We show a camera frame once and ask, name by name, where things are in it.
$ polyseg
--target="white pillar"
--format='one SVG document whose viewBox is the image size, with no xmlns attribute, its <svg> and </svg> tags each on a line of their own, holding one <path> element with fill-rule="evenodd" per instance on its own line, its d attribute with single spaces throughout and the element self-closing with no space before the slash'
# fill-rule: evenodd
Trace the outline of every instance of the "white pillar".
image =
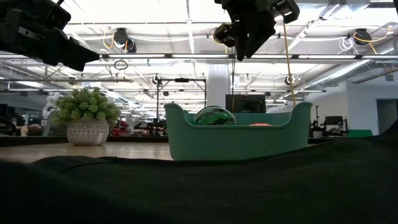
<svg viewBox="0 0 398 224">
<path fill-rule="evenodd" d="M 207 76 L 207 106 L 225 108 L 225 95 L 230 94 L 228 65 L 210 65 Z"/>
</svg>

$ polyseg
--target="black cloth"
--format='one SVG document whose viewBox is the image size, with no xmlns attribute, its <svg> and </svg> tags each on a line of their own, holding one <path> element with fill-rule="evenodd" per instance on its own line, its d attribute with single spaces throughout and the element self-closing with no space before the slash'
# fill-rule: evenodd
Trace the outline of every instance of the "black cloth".
<svg viewBox="0 0 398 224">
<path fill-rule="evenodd" d="M 398 223 L 398 123 L 246 161 L 0 162 L 1 223 Z"/>
</svg>

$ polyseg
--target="potted plant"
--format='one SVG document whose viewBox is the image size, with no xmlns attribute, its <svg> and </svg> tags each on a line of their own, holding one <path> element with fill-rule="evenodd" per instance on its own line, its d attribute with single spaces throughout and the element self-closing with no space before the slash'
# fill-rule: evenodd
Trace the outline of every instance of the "potted plant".
<svg viewBox="0 0 398 224">
<path fill-rule="evenodd" d="M 120 111 L 107 97 L 101 96 L 100 89 L 90 92 L 85 88 L 74 90 L 72 96 L 56 102 L 59 108 L 54 124 L 67 125 L 68 141 L 76 146 L 99 146 L 106 142 L 109 125 L 113 127 Z"/>
</svg>

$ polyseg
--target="green ball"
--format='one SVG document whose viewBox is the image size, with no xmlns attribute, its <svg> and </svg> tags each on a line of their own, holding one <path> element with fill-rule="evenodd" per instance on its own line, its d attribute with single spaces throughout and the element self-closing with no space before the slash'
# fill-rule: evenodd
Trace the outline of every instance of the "green ball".
<svg viewBox="0 0 398 224">
<path fill-rule="evenodd" d="M 219 106 L 208 106 L 200 110 L 194 117 L 196 125 L 237 125 L 235 116 Z"/>
</svg>

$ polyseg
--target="plant pot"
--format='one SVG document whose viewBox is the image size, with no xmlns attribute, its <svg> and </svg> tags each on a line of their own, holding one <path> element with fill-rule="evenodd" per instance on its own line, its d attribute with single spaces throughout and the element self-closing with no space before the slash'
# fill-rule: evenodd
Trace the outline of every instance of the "plant pot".
<svg viewBox="0 0 398 224">
<path fill-rule="evenodd" d="M 106 121 L 72 121 L 68 125 L 68 141 L 75 146 L 99 146 L 106 142 L 109 125 Z"/>
</svg>

